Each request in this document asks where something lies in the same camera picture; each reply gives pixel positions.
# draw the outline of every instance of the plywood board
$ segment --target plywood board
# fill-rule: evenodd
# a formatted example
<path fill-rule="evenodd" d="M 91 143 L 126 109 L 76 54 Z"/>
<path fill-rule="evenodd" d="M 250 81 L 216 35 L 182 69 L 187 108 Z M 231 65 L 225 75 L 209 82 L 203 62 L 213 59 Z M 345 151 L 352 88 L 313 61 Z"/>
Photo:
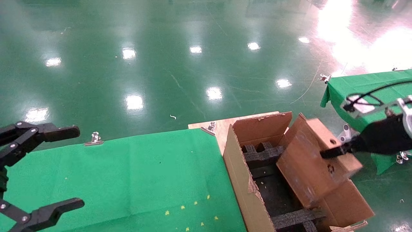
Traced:
<path fill-rule="evenodd" d="M 225 151 L 226 140 L 227 140 L 227 131 L 229 129 L 230 124 L 233 125 L 239 119 L 262 117 L 262 116 L 268 116 L 268 115 L 278 114 L 278 113 L 279 113 L 279 111 L 275 111 L 275 112 L 269 112 L 269 113 L 264 113 L 264 114 L 254 114 L 254 115 L 248 115 L 248 116 L 244 116 L 244 117 L 227 118 L 227 119 L 214 121 L 214 122 L 216 122 L 216 129 L 215 129 L 215 134 L 216 135 L 215 136 L 216 136 L 216 139 L 218 140 L 220 153 L 223 154 L 223 152 Z M 195 129 L 195 128 L 201 128 L 201 127 L 207 128 L 210 125 L 211 122 L 213 122 L 213 121 L 204 122 L 204 123 L 189 124 L 187 127 L 189 129 Z"/>

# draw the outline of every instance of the open cardboard box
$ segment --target open cardboard box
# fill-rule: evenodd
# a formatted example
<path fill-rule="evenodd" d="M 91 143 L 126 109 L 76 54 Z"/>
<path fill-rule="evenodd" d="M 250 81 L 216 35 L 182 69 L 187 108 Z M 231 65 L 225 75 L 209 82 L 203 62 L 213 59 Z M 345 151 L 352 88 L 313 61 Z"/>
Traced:
<path fill-rule="evenodd" d="M 340 142 L 318 119 L 307 120 L 301 114 L 285 132 L 291 120 L 292 113 L 285 112 L 238 120 L 229 127 L 223 158 L 247 230 L 275 231 L 271 217 L 277 215 L 272 215 L 265 203 L 284 198 L 273 192 L 262 198 L 261 192 L 267 189 L 262 189 L 263 182 L 254 182 L 246 164 L 241 148 L 248 144 L 256 147 L 261 142 L 285 148 L 276 163 L 283 174 L 280 176 L 286 179 L 301 208 L 318 207 L 324 212 L 326 217 L 316 224 L 318 231 L 350 226 L 372 217 L 372 209 L 348 179 L 362 168 L 360 162 L 352 154 L 322 159 L 321 150 L 339 146 Z"/>

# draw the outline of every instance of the green tablecloth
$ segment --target green tablecloth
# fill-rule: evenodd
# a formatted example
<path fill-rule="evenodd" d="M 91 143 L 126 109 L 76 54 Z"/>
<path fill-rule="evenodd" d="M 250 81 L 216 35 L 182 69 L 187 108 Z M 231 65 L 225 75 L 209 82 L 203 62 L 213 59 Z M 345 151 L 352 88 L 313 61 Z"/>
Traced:
<path fill-rule="evenodd" d="M 217 141 L 200 129 L 29 153 L 9 177 L 5 199 L 28 212 L 85 201 L 47 231 L 246 232 Z M 12 225 L 0 215 L 0 231 Z"/>
<path fill-rule="evenodd" d="M 377 114 L 354 119 L 341 108 L 341 104 L 346 99 L 346 96 L 351 93 L 368 92 L 385 84 L 405 80 L 412 80 L 412 70 L 332 78 L 326 87 L 321 107 L 325 107 L 326 103 L 331 101 L 334 109 L 343 120 L 356 131 L 362 131 L 369 123 L 384 119 L 386 117 L 385 113 L 382 111 Z M 412 94 L 412 86 L 406 84 L 378 91 L 374 93 L 374 96 L 380 98 L 385 103 L 389 103 L 397 98 L 405 97 L 410 94 Z M 399 108 L 394 108 L 394 110 L 396 113 L 400 113 Z M 396 161 L 395 156 L 381 156 L 376 154 L 372 154 L 372 159 L 378 167 L 378 174 L 384 172 Z"/>

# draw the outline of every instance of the metal binder clip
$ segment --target metal binder clip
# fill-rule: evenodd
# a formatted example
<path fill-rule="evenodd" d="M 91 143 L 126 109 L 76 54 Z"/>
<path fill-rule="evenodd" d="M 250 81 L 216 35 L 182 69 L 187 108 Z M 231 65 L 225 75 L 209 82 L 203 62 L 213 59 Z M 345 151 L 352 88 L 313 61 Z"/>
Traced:
<path fill-rule="evenodd" d="M 104 141 L 100 140 L 99 132 L 93 132 L 91 134 L 91 142 L 84 143 L 85 146 L 93 146 L 93 145 L 100 145 L 103 144 Z"/>
<path fill-rule="evenodd" d="M 319 77 L 318 80 L 324 81 L 325 84 L 327 84 L 328 81 L 330 81 L 331 75 L 328 75 L 328 76 L 327 76 L 327 75 L 321 73 L 320 76 L 321 76 L 321 77 Z"/>
<path fill-rule="evenodd" d="M 200 128 L 202 131 L 215 136 L 215 129 L 216 129 L 216 122 L 211 122 L 210 125 L 207 128 L 201 127 Z"/>

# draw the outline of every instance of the green epoxy floor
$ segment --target green epoxy floor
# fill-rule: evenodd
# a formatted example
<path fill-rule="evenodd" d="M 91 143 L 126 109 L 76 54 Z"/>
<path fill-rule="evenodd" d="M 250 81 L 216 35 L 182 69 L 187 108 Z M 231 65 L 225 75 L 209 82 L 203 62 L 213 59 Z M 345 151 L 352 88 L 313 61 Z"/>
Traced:
<path fill-rule="evenodd" d="M 82 130 L 41 149 L 269 111 L 339 134 L 319 74 L 412 66 L 411 19 L 407 0 L 2 0 L 0 125 Z M 411 164 L 376 176 L 359 159 L 353 179 L 377 214 L 361 231 L 411 231 Z"/>

